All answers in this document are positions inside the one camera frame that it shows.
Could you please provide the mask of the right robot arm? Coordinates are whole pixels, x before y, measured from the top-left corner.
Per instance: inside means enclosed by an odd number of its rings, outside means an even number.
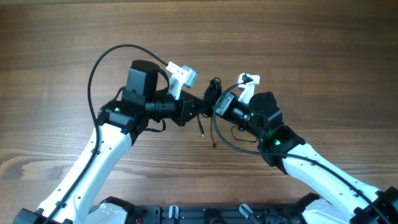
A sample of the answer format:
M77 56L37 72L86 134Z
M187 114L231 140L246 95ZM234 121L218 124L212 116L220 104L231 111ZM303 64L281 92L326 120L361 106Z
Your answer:
M271 92L243 101L226 91L214 103L213 114L255 136L254 153L271 167L316 191L292 210L293 217L304 223L397 223L397 189L381 191L326 160L284 124Z

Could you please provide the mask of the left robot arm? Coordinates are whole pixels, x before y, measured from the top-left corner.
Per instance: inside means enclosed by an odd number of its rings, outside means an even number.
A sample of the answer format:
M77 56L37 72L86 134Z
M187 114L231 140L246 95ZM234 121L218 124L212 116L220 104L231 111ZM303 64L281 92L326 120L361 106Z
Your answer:
M172 119L183 126L203 108L201 99L182 90L191 88L197 72L169 62L162 70L156 63L135 60L127 83L99 111L96 127L82 154L58 187L36 211L21 209L14 223L135 223L135 206L119 198L93 202L110 172L127 153L138 135L148 131L150 120Z

